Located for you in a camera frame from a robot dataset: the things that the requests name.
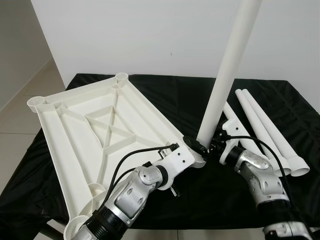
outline white pipe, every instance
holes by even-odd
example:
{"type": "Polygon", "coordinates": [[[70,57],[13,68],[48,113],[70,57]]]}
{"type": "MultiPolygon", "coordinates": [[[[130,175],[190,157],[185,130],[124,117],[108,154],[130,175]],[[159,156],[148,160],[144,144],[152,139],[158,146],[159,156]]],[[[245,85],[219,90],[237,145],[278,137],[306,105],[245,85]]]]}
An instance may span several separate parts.
{"type": "Polygon", "coordinates": [[[209,147],[215,133],[239,62],[248,43],[262,0],[242,0],[226,45],[215,84],[207,104],[197,140],[209,147]]]}
{"type": "MultiPolygon", "coordinates": [[[[225,103],[224,108],[223,108],[223,112],[224,112],[227,119],[229,119],[229,120],[230,119],[237,119],[238,120],[238,128],[239,128],[237,131],[238,136],[239,135],[250,136],[248,131],[246,130],[245,126],[239,120],[239,118],[237,117],[237,115],[235,114],[235,112],[233,111],[233,109],[231,108],[231,106],[229,105],[228,102],[225,103]]],[[[248,149],[251,152],[253,152],[254,154],[268,160],[268,158],[260,151],[260,149],[257,147],[257,145],[255,144],[254,141],[252,141],[250,139],[241,138],[240,143],[245,149],[248,149]]]]}
{"type": "Polygon", "coordinates": [[[270,120],[268,115],[264,112],[264,110],[260,107],[260,105],[256,102],[253,96],[247,89],[242,90],[244,96],[249,101],[251,107],[255,111],[256,115],[259,117],[266,131],[272,138],[276,147],[279,149],[279,152],[282,156],[284,156],[291,167],[291,176],[298,177],[302,176],[309,172],[310,167],[306,164],[306,162],[297,155],[295,150],[290,146],[286,138],[281,134],[275,124],[270,120]]]}
{"type": "MultiPolygon", "coordinates": [[[[240,89],[237,89],[235,91],[235,94],[236,94],[236,96],[237,96],[237,98],[243,108],[243,111],[244,111],[246,117],[248,118],[248,120],[252,126],[252,129],[254,130],[254,133],[257,136],[257,138],[260,139],[261,141],[265,142],[274,151],[274,153],[277,155],[277,157],[279,158],[279,160],[281,162],[281,165],[283,167],[285,175],[290,174],[291,168],[290,168],[288,161],[283,156],[281,156],[279,150],[277,149],[276,145],[272,141],[267,130],[265,129],[264,125],[262,124],[262,122],[258,118],[258,116],[255,113],[255,111],[253,110],[253,108],[251,107],[250,103],[248,102],[248,100],[245,97],[245,95],[243,94],[243,92],[240,89]]],[[[280,168],[279,168],[279,165],[278,165],[276,159],[274,158],[274,156],[271,154],[271,152],[266,147],[264,147],[263,145],[261,145],[261,146],[262,146],[262,149],[263,149],[265,155],[268,157],[269,162],[271,163],[271,165],[273,167],[274,173],[278,177],[280,177],[281,172],[280,172],[280,168]]]]}

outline aluminum adjustable arm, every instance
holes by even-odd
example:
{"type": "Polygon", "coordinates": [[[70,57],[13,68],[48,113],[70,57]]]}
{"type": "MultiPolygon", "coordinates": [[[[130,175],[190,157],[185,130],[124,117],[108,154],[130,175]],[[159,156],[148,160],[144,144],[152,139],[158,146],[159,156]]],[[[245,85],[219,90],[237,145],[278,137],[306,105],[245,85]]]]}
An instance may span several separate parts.
{"type": "Polygon", "coordinates": [[[312,240],[308,228],[292,207],[281,180],[274,174],[268,160],[238,147],[235,139],[224,140],[225,134],[234,136],[236,128],[237,124],[233,120],[227,121],[213,139],[213,145],[220,150],[220,163],[231,166],[246,180],[265,226],[265,239],[312,240]]]}
{"type": "Polygon", "coordinates": [[[119,240],[144,209],[154,190],[169,189],[175,177],[194,164],[195,159],[185,146],[162,152],[163,159],[149,167],[137,167],[117,184],[104,206],[80,228],[73,240],[119,240]]]}

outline black cable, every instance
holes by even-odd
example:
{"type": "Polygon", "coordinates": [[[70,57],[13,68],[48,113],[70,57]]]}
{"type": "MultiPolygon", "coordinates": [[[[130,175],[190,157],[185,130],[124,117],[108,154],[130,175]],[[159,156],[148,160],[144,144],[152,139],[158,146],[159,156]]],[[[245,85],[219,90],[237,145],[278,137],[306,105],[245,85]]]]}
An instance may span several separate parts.
{"type": "Polygon", "coordinates": [[[295,204],[294,204],[294,201],[293,201],[293,197],[292,197],[292,194],[291,194],[291,191],[290,191],[290,188],[289,188],[289,183],[288,183],[288,180],[287,180],[287,176],[285,174],[285,170],[284,168],[282,167],[282,164],[278,158],[278,156],[276,155],[276,153],[272,150],[271,147],[269,147],[265,142],[261,141],[260,139],[256,138],[256,137],[252,137],[252,136],[226,136],[226,139],[229,140],[229,139],[251,139],[253,140],[254,142],[258,142],[260,144],[262,144],[263,146],[265,146],[269,151],[270,153],[272,153],[272,155],[274,156],[276,162],[278,163],[279,165],[279,169],[281,171],[281,174],[282,174],[282,178],[283,178],[283,185],[284,185],[284,189],[286,190],[286,194],[291,202],[291,205],[292,207],[295,209],[295,204]]]}
{"type": "Polygon", "coordinates": [[[135,169],[136,169],[135,167],[134,167],[134,168],[130,168],[130,169],[128,169],[127,171],[125,171],[124,173],[122,173],[122,174],[120,175],[120,177],[118,177],[118,179],[114,182],[113,188],[115,188],[115,186],[119,183],[119,181],[120,181],[126,174],[132,172],[132,171],[135,170],[135,169]]]}
{"type": "Polygon", "coordinates": [[[115,180],[116,180],[116,176],[117,176],[117,173],[121,167],[121,164],[128,158],[130,157],[131,155],[133,154],[138,154],[138,153],[143,153],[143,152],[150,152],[150,151],[154,151],[154,150],[163,150],[163,149],[170,149],[172,147],[175,147],[176,144],[173,143],[169,146],[158,146],[158,147],[151,147],[151,148],[144,148],[144,149],[139,149],[139,150],[135,150],[135,151],[132,151],[132,152],[129,152],[127,155],[125,155],[118,163],[118,165],[116,166],[115,170],[114,170],[114,173],[113,173],[113,176],[112,176],[112,179],[111,179],[111,182],[110,182],[110,187],[108,189],[108,192],[106,193],[106,196],[101,204],[101,206],[99,207],[99,210],[105,205],[106,201],[109,199],[113,189],[114,189],[114,184],[115,184],[115,180]]]}

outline table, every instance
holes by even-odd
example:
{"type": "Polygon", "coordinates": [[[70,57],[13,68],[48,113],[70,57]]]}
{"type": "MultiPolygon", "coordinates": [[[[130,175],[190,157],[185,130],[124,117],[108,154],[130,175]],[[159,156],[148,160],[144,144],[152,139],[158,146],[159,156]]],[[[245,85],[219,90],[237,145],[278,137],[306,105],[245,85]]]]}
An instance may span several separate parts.
{"type": "MultiPolygon", "coordinates": [[[[67,90],[113,75],[77,74],[67,90]]],[[[131,75],[129,80],[185,136],[196,137],[214,78],[131,75]]],[[[320,115],[284,80],[236,79],[228,102],[255,134],[235,95],[248,89],[297,154],[310,166],[288,177],[292,195],[310,227],[320,227],[320,115]]],[[[226,117],[222,114],[220,121],[226,117]]],[[[238,229],[262,226],[244,179],[217,159],[189,168],[174,181],[181,197],[155,191],[132,225],[136,229],[238,229]]],[[[0,196],[0,238],[33,239],[54,219],[69,217],[48,146],[40,130],[0,196]]]]}

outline floor tile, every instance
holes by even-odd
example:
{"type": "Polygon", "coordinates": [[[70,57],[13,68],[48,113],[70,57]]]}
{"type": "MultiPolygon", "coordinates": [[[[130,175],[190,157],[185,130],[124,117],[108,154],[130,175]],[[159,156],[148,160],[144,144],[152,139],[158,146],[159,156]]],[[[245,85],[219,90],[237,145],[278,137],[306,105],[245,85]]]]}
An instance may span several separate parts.
{"type": "Polygon", "coordinates": [[[49,67],[42,75],[32,80],[28,85],[28,91],[24,95],[46,97],[63,92],[65,89],[58,69],[49,67]]]}
{"type": "Polygon", "coordinates": [[[35,136],[0,134],[0,193],[4,190],[35,136]]]}
{"type": "Polygon", "coordinates": [[[177,230],[128,229],[121,240],[178,240],[177,230]]]}
{"type": "Polygon", "coordinates": [[[265,240],[262,228],[227,230],[178,230],[179,240],[265,240]]]}
{"type": "Polygon", "coordinates": [[[0,133],[37,134],[41,128],[38,115],[27,106],[30,96],[22,96],[0,119],[0,133]]]}

